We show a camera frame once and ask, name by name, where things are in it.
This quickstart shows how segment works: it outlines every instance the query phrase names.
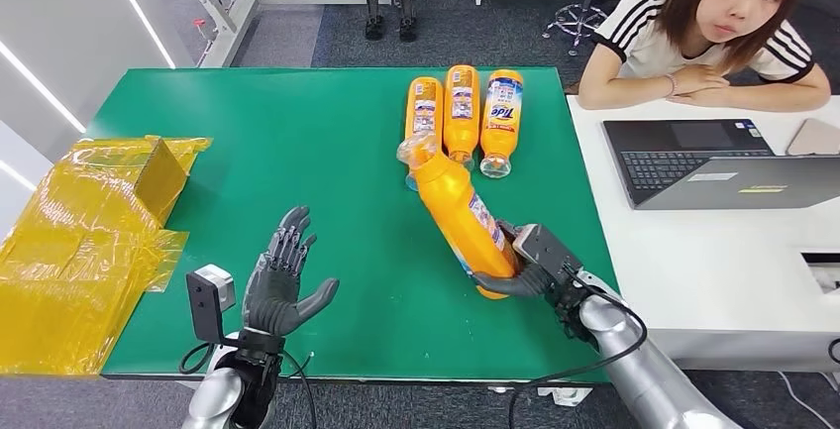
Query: sticker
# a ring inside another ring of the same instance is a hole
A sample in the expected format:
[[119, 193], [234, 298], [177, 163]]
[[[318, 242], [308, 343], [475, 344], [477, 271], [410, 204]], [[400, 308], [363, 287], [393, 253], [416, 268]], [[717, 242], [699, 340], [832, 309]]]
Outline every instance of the sticker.
[[434, 100], [414, 101], [414, 125], [413, 133], [435, 132], [435, 107]]
[[763, 184], [739, 189], [739, 193], [781, 193], [788, 188], [786, 184]]
[[688, 181], [726, 181], [732, 179], [738, 173], [698, 173], [693, 175]]
[[471, 119], [473, 117], [473, 89], [470, 87], [452, 88], [452, 118]]
[[487, 233], [489, 233], [490, 239], [493, 240], [493, 244], [496, 245], [496, 248], [498, 248], [499, 251], [504, 249], [504, 236], [501, 234], [501, 229], [499, 229], [496, 224], [496, 220], [493, 219], [492, 215], [487, 210], [487, 207], [484, 205], [484, 202], [481, 201], [481, 198], [478, 197], [478, 193], [476, 192], [472, 193], [472, 198], [470, 199], [470, 211], [472, 211], [472, 214], [475, 216], [475, 219], [478, 220], [478, 223], [487, 230]]
[[522, 107], [522, 83], [510, 77], [493, 79], [490, 82], [487, 102], [492, 105], [486, 128], [516, 132], [515, 127]]

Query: gray carpet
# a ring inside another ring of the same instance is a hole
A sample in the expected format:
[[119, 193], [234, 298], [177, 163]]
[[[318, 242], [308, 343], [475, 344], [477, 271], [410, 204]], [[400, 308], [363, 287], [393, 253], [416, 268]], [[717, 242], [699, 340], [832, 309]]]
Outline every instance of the gray carpet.
[[[212, 25], [209, 15], [198, 0], [160, 0], [178, 35], [198, 60], [206, 40], [196, 30], [192, 20], [201, 18]], [[308, 67], [315, 48], [323, 6], [281, 6], [257, 14], [243, 39], [233, 65], [283, 65]]]
[[[585, 41], [579, 55], [566, 51], [572, 40], [540, 34], [563, 5], [580, 0], [417, 0], [417, 42], [402, 44], [394, 29], [398, 12], [385, 7], [388, 34], [381, 42], [368, 42], [363, 30], [364, 6], [327, 6], [321, 20], [313, 66], [430, 65], [458, 62], [474, 65], [553, 65], [563, 84], [580, 79], [592, 45]], [[610, 11], [615, 0], [596, 0]], [[791, 22], [802, 34], [825, 69], [832, 90], [840, 92], [840, 5], [836, 0], [801, 0]], [[737, 74], [733, 82], [752, 83], [752, 72]]]
[[[788, 396], [774, 373], [690, 372], [716, 402], [763, 429], [818, 428], [819, 421]], [[789, 375], [794, 391], [835, 427], [840, 395], [820, 375]], [[323, 429], [503, 429], [508, 397], [477, 386], [313, 384]], [[192, 391], [174, 382], [0, 378], [0, 427], [26, 429], [180, 427]], [[309, 427], [306, 398], [282, 384], [272, 429]], [[637, 427], [615, 391], [598, 387], [576, 408], [528, 392], [516, 410], [521, 429]]]

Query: white wall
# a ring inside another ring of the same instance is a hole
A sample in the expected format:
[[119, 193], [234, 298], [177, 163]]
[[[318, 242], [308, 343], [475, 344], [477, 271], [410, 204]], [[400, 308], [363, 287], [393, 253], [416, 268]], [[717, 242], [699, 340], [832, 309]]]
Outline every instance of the white wall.
[[[35, 186], [53, 166], [24, 139], [0, 121], [0, 161], [13, 168]], [[0, 242], [18, 220], [32, 191], [0, 169]]]
[[[192, 66], [156, 0], [138, 2], [175, 64]], [[82, 124], [128, 68], [167, 67], [129, 0], [3, 0], [0, 42]], [[0, 120], [51, 161], [79, 137], [2, 56]]]

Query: detergent bottle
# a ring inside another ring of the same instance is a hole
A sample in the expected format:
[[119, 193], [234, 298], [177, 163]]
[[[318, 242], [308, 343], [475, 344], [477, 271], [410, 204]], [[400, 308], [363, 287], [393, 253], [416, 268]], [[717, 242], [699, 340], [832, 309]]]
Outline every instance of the detergent bottle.
[[495, 71], [487, 86], [481, 124], [484, 159], [479, 168], [485, 175], [501, 178], [510, 173], [510, 154], [516, 150], [521, 114], [522, 76], [510, 69]]
[[478, 145], [480, 125], [478, 71], [471, 65], [456, 65], [447, 72], [444, 107], [444, 145], [449, 158], [472, 171], [473, 150]]
[[[405, 105], [405, 138], [421, 132], [435, 134], [438, 150], [441, 149], [444, 130], [444, 87], [434, 77], [417, 77], [408, 86]], [[405, 185], [417, 191], [414, 175], [409, 169]]]
[[[397, 157], [414, 173], [420, 199], [467, 274], [513, 276], [517, 271], [513, 248], [475, 193], [470, 172], [438, 152], [438, 143], [432, 134], [415, 134], [400, 144]], [[506, 297], [481, 287], [478, 291], [488, 298]]]

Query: bracelet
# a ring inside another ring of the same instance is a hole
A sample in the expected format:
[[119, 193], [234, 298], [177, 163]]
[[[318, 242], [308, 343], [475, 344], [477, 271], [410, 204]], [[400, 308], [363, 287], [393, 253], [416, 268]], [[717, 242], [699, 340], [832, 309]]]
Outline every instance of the bracelet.
[[677, 78], [673, 74], [665, 74], [665, 77], [671, 82], [671, 92], [666, 97], [671, 97], [677, 91]]

